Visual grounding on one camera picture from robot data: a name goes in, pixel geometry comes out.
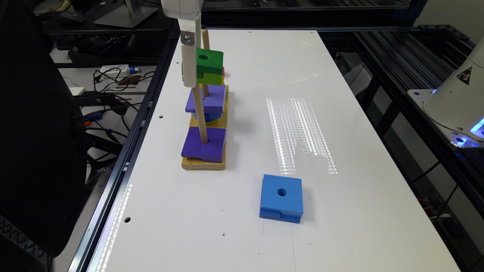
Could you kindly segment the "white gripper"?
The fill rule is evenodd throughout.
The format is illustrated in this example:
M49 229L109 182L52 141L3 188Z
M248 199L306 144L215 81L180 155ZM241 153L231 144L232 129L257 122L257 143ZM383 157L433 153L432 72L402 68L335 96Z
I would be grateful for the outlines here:
M185 87L197 84L197 49L201 46L200 12L204 0L161 0L163 13L179 19L181 30L182 77Z

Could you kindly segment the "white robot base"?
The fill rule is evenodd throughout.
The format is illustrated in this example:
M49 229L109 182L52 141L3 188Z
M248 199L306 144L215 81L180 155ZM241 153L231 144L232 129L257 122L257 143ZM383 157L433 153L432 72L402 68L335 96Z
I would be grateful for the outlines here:
M483 42L436 89L407 95L457 148L483 147Z

